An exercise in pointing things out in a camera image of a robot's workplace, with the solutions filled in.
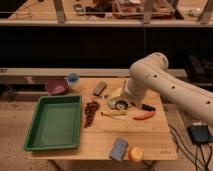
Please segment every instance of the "black cable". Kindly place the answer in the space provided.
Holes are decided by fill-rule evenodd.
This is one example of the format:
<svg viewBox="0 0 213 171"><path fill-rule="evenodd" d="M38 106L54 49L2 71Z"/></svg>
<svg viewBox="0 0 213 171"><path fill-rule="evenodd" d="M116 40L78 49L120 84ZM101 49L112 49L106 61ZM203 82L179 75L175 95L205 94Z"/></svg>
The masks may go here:
<svg viewBox="0 0 213 171"><path fill-rule="evenodd" d="M202 158L203 158L203 162L205 163L205 171L209 171L208 166L209 166L209 162L210 162L211 157L212 157L212 147L211 147L210 145L209 145L208 147L210 148L210 154L209 154L208 160L207 160L207 162L206 162L205 157L204 157L204 153L203 153L202 146L199 145L199 148L200 148L200 151L201 151L201 155L202 155Z"/></svg>
<svg viewBox="0 0 213 171"><path fill-rule="evenodd" d="M204 154L203 154L203 150L202 150L201 144L198 145L198 147L200 148L201 156L202 156L203 162L204 162L204 164L205 164L205 171L206 171L206 170L208 170L208 168L206 168L206 160L205 160L205 157L204 157Z"/></svg>
<svg viewBox="0 0 213 171"><path fill-rule="evenodd" d="M210 146L210 145L208 144L208 147L209 147L209 149L210 149L210 154L209 154L209 158L208 158L208 160L207 160L207 162L206 162L207 167L209 166L209 163L210 163L211 158L212 158L212 146Z"/></svg>
<svg viewBox="0 0 213 171"><path fill-rule="evenodd" d="M198 165L197 165L197 146L196 146L196 153L195 153L195 168L196 168L196 171L198 171Z"/></svg>
<svg viewBox="0 0 213 171"><path fill-rule="evenodd" d="M169 124L169 127L172 128L172 129L175 131L175 133L177 134L178 138L180 139L180 142L182 143L182 145L183 145L183 147L186 149L186 151L187 151L189 154L191 154L191 156L193 156L193 157L195 158L195 155L194 155L191 151L189 151L189 149L188 149L188 148L186 147L186 145L184 144L184 142L183 142L183 140L181 139L180 134L178 133L178 131L177 131L172 125L170 125L170 124ZM204 164L203 162L201 162L199 159L197 159L197 161L198 161L203 167L205 167L205 164Z"/></svg>
<svg viewBox="0 0 213 171"><path fill-rule="evenodd" d="M177 142L176 143L177 146L179 146L179 149L182 151L182 153L187 157L187 159L189 159L193 164L195 164L195 162L190 158L190 156L184 151L184 149L180 146L180 144ZM202 170L202 168L198 165L195 164L195 167L197 166L197 168L199 168L200 170Z"/></svg>

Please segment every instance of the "apple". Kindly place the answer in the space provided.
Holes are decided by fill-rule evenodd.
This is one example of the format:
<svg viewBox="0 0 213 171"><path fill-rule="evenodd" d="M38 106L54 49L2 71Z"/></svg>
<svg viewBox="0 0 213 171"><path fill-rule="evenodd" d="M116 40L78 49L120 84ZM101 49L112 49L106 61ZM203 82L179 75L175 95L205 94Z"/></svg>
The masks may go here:
<svg viewBox="0 0 213 171"><path fill-rule="evenodd" d="M143 151L140 147L131 147L128 151L128 157L133 163L140 163L143 160Z"/></svg>

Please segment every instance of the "floor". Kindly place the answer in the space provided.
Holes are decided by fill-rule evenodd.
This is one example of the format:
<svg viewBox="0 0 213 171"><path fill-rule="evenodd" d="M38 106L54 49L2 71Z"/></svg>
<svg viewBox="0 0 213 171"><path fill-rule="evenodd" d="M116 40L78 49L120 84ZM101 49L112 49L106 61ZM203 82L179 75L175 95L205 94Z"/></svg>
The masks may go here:
<svg viewBox="0 0 213 171"><path fill-rule="evenodd" d="M23 151L23 143L32 118L32 110L35 108L39 93L19 93L15 101L10 101L7 92L2 92L0 98L0 171L54 171L55 169L42 160L29 160L28 154ZM195 154L195 146L192 145L186 132L187 118L183 111L172 103L163 99L163 105L168 123L175 127L188 149ZM209 155L208 148L204 148L205 156ZM193 171L196 170L192 162L178 150L177 161L160 161L157 163L156 171ZM68 171L141 171L144 164L134 165L128 161L117 163L115 161L57 161L57 163ZM213 159L209 164L213 170Z"/></svg>

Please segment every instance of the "food item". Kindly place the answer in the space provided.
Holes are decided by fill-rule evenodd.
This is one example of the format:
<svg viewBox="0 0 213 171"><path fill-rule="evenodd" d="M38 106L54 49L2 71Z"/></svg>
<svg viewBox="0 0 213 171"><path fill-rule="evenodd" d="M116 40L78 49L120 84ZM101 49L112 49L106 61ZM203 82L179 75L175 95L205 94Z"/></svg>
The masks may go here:
<svg viewBox="0 0 213 171"><path fill-rule="evenodd" d="M111 159L121 162L126 152L127 146L128 146L128 142L126 140L122 138L117 138L113 144L112 150L110 151L109 157Z"/></svg>
<svg viewBox="0 0 213 171"><path fill-rule="evenodd" d="M92 102L87 103L87 105L84 109L84 112L86 115L86 121L84 124L84 128L91 126L91 124L94 120L95 112L96 112L96 110L99 109L99 107L100 107L100 104L95 100L92 100Z"/></svg>
<svg viewBox="0 0 213 171"><path fill-rule="evenodd" d="M99 82L98 85L93 90L95 96L100 96L104 89L107 87L107 84L103 81Z"/></svg>
<svg viewBox="0 0 213 171"><path fill-rule="evenodd" d="M101 111L101 115L104 116L119 116L126 115L127 110L103 110Z"/></svg>
<svg viewBox="0 0 213 171"><path fill-rule="evenodd" d="M134 120L145 120L145 119L149 119L153 117L154 115L155 115L155 111L149 111L149 112L146 112L145 114L134 116L132 118Z"/></svg>
<svg viewBox="0 0 213 171"><path fill-rule="evenodd" d="M131 147L128 151L129 160L133 163L139 163L143 160L143 151L140 147Z"/></svg>

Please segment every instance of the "table leg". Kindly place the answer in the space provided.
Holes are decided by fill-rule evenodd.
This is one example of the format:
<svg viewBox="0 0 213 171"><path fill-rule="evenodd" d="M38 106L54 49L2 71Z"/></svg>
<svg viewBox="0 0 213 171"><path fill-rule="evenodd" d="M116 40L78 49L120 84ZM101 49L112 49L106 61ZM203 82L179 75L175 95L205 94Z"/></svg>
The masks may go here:
<svg viewBox="0 0 213 171"><path fill-rule="evenodd" d="M156 164L157 164L156 160L152 161L150 166L149 166L149 171L154 171Z"/></svg>
<svg viewBox="0 0 213 171"><path fill-rule="evenodd" d="M56 163L55 160L47 160L47 162L50 163L55 168L55 170L62 171L61 167Z"/></svg>

